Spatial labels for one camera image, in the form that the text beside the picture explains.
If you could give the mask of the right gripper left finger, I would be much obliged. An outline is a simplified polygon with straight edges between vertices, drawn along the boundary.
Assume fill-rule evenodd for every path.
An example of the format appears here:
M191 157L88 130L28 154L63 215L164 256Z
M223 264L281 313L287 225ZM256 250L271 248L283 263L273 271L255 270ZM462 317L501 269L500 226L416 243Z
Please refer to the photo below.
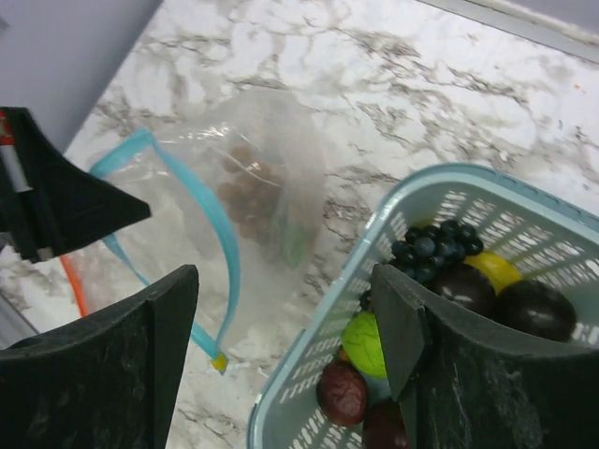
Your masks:
M184 265L1 352L4 448L163 448L199 288Z

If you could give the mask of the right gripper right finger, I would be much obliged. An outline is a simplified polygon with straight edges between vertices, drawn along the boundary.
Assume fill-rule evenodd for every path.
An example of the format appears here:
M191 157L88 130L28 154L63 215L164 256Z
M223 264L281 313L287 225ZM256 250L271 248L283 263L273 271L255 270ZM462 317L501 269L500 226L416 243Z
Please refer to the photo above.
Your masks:
M598 352L534 337L372 272L392 398L414 448L594 448Z

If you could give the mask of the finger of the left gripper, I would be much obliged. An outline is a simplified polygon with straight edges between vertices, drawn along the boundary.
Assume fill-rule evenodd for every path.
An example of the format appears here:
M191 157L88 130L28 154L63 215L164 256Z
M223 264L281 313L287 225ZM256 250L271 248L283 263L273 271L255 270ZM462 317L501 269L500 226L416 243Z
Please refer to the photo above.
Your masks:
M1 245L42 262L151 216L149 205L60 154L28 109L1 108Z

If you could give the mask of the clear blue-zipper bag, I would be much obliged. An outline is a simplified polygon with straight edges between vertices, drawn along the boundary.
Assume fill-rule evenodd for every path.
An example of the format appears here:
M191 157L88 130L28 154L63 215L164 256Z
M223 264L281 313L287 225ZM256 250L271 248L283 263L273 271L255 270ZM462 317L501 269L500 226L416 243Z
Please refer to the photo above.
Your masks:
M277 165L285 185L270 242L242 238L217 198L236 146ZM127 274L149 285L197 268L192 341L225 371L228 351L297 295L324 211L324 141L290 92L254 87L160 131L141 129L101 156L93 176L146 202L151 216L103 238L81 260L88 275Z

